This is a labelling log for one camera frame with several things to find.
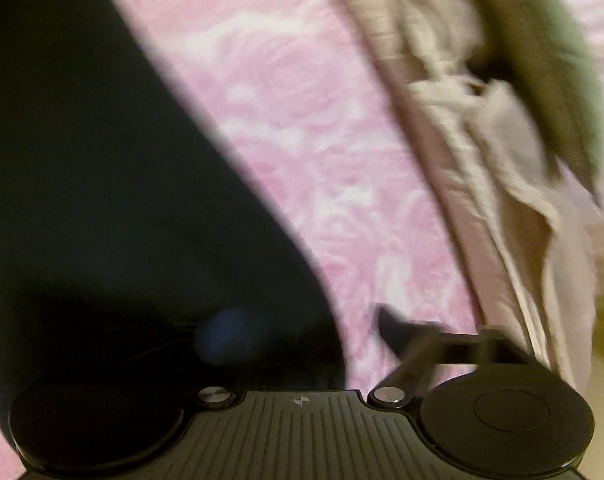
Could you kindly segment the beige folded blanket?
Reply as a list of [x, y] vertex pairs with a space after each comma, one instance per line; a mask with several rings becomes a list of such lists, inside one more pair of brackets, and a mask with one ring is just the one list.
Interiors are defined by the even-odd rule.
[[340, 0], [427, 177], [484, 322], [577, 389], [592, 368], [596, 268], [566, 182], [514, 88], [480, 79], [473, 0]]

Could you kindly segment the green cushion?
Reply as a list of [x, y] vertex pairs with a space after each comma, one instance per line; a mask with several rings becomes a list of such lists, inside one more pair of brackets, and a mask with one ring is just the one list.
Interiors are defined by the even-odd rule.
[[594, 197], [604, 164], [604, 92], [564, 0], [479, 0], [546, 142]]

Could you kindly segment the pink rose bed sheet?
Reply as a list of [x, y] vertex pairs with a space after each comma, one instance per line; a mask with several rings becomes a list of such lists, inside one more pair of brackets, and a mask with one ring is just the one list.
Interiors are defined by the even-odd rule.
[[157, 76], [293, 241], [342, 344], [337, 390], [206, 382], [103, 415], [28, 388], [0, 427], [0, 479], [382, 479], [421, 453], [359, 395], [390, 370], [375, 306], [459, 332], [473, 299], [418, 158], [334, 0], [112, 0]]

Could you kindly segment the dark navy fleece pants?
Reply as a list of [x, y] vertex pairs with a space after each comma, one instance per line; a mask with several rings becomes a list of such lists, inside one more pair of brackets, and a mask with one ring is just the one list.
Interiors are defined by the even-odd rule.
[[206, 382], [343, 388], [316, 275], [112, 0], [0, 0], [0, 427]]

